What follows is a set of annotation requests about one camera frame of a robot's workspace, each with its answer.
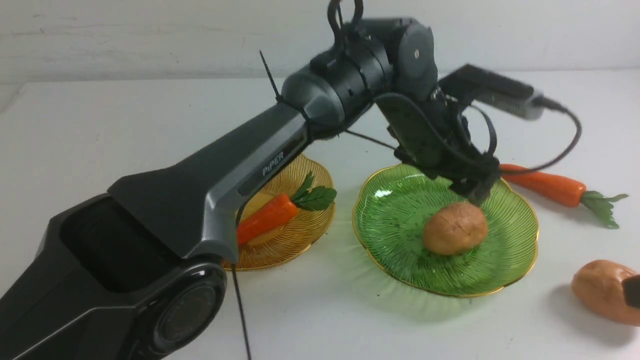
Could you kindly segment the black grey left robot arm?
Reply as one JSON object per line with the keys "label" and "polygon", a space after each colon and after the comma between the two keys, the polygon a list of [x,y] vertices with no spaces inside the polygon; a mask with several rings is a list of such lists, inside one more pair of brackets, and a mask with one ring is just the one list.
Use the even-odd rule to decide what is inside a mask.
{"label": "black grey left robot arm", "polygon": [[412,18],[342,25],[329,50],[286,78],[276,104],[178,163],[119,178],[52,217],[32,264],[1,298],[3,360],[161,360],[197,338],[237,264],[249,199],[315,141],[373,105],[394,155],[482,203],[499,176],[438,99],[434,35]]}

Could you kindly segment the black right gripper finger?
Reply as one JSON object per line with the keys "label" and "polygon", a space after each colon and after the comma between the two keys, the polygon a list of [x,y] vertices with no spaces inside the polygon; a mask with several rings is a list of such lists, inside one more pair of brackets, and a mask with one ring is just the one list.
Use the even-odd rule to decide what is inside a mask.
{"label": "black right gripper finger", "polygon": [[622,292],[627,306],[640,309],[640,274],[622,280]]}

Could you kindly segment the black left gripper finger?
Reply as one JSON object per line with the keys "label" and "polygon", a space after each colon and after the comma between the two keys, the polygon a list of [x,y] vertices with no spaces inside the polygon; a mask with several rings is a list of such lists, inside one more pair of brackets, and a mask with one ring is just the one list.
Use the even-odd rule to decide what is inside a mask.
{"label": "black left gripper finger", "polygon": [[453,180],[452,191],[469,203],[480,207],[489,197],[495,178],[460,178]]}

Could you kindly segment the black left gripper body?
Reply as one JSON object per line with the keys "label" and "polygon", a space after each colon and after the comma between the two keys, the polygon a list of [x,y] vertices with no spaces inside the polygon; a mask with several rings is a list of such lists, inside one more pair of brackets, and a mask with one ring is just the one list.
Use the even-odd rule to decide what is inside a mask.
{"label": "black left gripper body", "polygon": [[427,90],[394,89],[375,96],[375,105],[388,122],[387,130],[398,141],[394,154],[430,179],[464,178],[499,180],[495,157],[498,135],[492,121],[482,113],[489,137],[488,148],[479,150],[471,139],[463,112],[467,104],[446,96],[438,86]]}

